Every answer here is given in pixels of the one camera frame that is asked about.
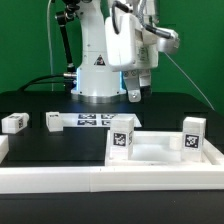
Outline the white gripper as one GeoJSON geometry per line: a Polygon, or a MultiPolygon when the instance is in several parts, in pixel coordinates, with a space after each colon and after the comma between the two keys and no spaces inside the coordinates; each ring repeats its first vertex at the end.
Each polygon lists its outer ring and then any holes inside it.
{"type": "Polygon", "coordinates": [[[105,37],[109,66],[113,71],[126,71],[123,79],[129,101],[139,102],[141,94],[149,97],[152,92],[149,69],[158,66],[158,52],[155,43],[143,42],[143,31],[138,19],[130,13],[122,15],[119,19],[119,33],[116,34],[112,18],[108,17],[105,21],[105,37]]]}

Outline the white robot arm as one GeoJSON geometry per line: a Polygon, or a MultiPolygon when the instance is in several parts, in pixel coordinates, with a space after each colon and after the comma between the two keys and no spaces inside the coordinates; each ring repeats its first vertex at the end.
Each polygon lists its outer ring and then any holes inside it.
{"type": "Polygon", "coordinates": [[[82,61],[71,90],[77,101],[139,102],[151,95],[151,70],[158,66],[154,42],[146,44],[136,17],[137,4],[109,0],[105,18],[101,0],[70,0],[65,17],[78,18],[82,32],[82,61]]]}

